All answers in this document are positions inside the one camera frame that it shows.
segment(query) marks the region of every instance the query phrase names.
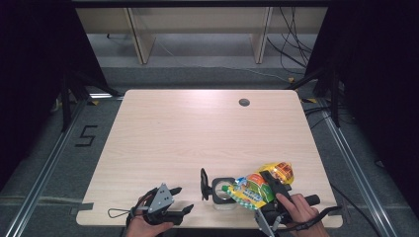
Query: person's right hand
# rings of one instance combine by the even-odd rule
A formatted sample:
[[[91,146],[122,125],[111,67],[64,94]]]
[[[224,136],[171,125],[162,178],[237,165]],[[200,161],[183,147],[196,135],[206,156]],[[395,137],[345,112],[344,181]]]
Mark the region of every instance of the person's right hand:
[[[296,223],[306,222],[318,215],[318,210],[309,206],[303,195],[293,195],[289,201],[285,196],[277,194],[277,199],[290,213],[291,218]],[[295,223],[287,224],[287,228],[295,226]],[[306,230],[292,231],[295,237],[328,237],[326,229],[321,221],[317,222]]]

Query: white cable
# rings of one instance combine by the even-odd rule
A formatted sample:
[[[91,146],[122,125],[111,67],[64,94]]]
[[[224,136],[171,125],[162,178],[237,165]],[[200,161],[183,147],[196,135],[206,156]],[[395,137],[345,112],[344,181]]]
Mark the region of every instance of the white cable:
[[[160,41],[158,41],[157,40],[157,43],[167,52],[167,53],[169,53],[171,56],[173,56],[174,57],[174,59],[176,60],[176,62],[177,63],[179,63],[179,64],[181,64],[182,66],[185,66],[185,67],[201,67],[201,68],[225,68],[225,69],[231,69],[231,70],[241,70],[241,71],[248,71],[248,72],[252,72],[252,73],[255,73],[255,74],[258,74],[258,75],[261,75],[261,76],[269,76],[269,77],[275,77],[275,78],[278,78],[278,79],[281,79],[281,80],[283,80],[283,81],[285,81],[285,82],[287,82],[287,83],[290,83],[289,82],[289,80],[287,80],[287,79],[285,79],[285,78],[282,78],[282,77],[280,77],[280,76],[277,76],[277,75],[272,75],[272,74],[266,74],[266,73],[261,73],[261,72],[257,72],[257,71],[253,71],[253,70],[250,70],[250,69],[247,69],[247,68],[237,68],[237,67],[225,67],[225,66],[201,66],[201,65],[196,65],[196,64],[191,64],[191,65],[187,65],[187,64],[184,64],[184,63],[182,63],[181,61],[179,61],[177,58],[176,58],[176,56],[171,52],[171,51],[169,51],[164,45],[163,45],[163,43],[161,43]]]

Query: wooden table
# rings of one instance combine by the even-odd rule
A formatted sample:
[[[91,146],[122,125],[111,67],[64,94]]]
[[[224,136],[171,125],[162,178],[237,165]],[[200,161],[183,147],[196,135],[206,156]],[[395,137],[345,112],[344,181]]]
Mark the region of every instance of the wooden table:
[[[240,99],[250,105],[243,107]],[[132,90],[108,137],[77,222],[123,226],[109,208],[129,209],[138,197],[166,183],[182,187],[171,209],[191,203],[180,227],[257,228],[254,211],[237,206],[216,210],[202,200],[200,171],[209,181],[238,178],[265,163],[288,161],[295,180],[292,194],[319,195],[319,210],[336,205],[300,101],[294,91],[278,90]],[[342,225],[326,216],[326,227]]]

